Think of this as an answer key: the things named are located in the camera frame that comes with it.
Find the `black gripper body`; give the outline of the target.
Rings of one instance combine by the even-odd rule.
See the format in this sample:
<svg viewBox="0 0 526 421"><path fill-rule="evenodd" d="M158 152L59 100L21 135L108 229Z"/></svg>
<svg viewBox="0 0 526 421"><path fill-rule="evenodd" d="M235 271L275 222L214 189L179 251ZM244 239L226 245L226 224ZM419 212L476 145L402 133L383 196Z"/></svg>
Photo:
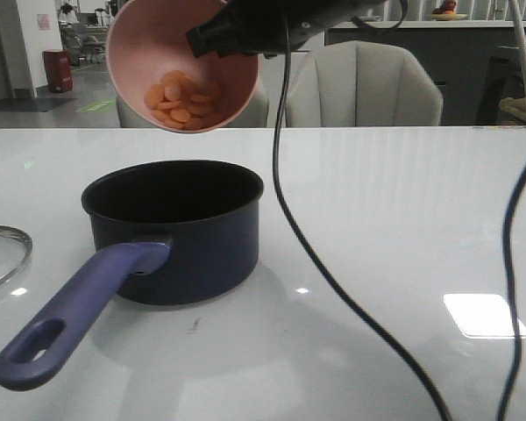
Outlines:
<svg viewBox="0 0 526 421"><path fill-rule="evenodd" d="M195 57L216 53L284 54L313 36L358 16L378 1L227 2L211 18L186 32Z"/></svg>

